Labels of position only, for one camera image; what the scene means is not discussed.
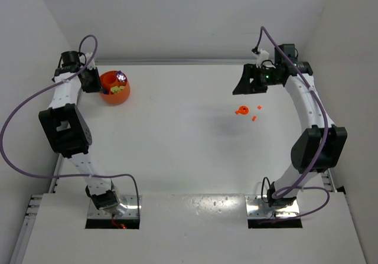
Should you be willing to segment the yellow-green lego brick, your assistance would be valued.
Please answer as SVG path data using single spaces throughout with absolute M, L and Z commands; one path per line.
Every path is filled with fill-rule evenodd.
M 110 93 L 111 94 L 120 93 L 124 88 L 125 88 L 125 86 L 113 86 L 113 87 L 110 88 Z

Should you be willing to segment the purple lego brick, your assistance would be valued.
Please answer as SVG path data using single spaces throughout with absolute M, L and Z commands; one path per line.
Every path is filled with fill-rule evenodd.
M 127 82 L 127 76 L 120 70 L 116 72 L 116 77 L 119 82 Z

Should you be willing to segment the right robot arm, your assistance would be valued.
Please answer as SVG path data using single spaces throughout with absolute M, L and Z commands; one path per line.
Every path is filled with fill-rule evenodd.
M 259 47 L 252 50 L 255 64 L 245 64 L 233 94 L 265 93 L 281 85 L 290 95 L 301 124 L 301 136 L 291 149 L 291 164 L 267 190 L 268 206 L 291 204 L 304 185 L 316 175 L 334 168 L 344 148 L 347 131 L 329 117 L 315 88 L 313 70 L 298 61 L 294 44 L 275 48 L 273 60 Z

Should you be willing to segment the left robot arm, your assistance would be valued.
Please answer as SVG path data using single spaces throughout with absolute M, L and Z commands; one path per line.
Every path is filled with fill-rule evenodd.
M 91 149 L 91 131 L 80 113 L 77 102 L 80 92 L 98 93 L 102 85 L 92 53 L 66 51 L 54 72 L 53 99 L 38 114 L 52 150 L 68 159 L 84 176 L 86 194 L 98 210 L 113 214 L 120 198 L 110 178 L 98 165 Z

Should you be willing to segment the orange divided bowl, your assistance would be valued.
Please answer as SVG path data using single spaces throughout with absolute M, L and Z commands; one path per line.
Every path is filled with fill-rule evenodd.
M 124 103 L 131 92 L 130 84 L 126 74 L 122 71 L 107 71 L 100 76 L 103 90 L 100 97 L 110 105 Z

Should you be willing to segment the orange round lego piece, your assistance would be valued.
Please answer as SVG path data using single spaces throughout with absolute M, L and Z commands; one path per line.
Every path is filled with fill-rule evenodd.
M 247 106 L 241 106 L 238 111 L 240 115 L 247 115 L 249 113 L 249 108 Z

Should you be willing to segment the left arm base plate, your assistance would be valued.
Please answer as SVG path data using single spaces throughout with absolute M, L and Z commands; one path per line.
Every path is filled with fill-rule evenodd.
M 119 204 L 109 210 L 98 210 L 95 205 L 90 202 L 87 212 L 89 220 L 110 220 L 114 215 L 117 220 L 138 220 L 141 211 L 141 197 L 137 201 L 135 195 L 121 195 Z

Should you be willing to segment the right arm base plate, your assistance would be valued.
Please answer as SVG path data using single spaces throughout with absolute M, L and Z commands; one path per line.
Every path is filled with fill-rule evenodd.
M 249 219 L 263 220 L 263 219 L 285 219 L 289 217 L 296 217 L 300 214 L 299 205 L 296 200 L 292 204 L 283 206 L 272 206 L 265 203 L 260 195 L 246 195 L 246 211 Z

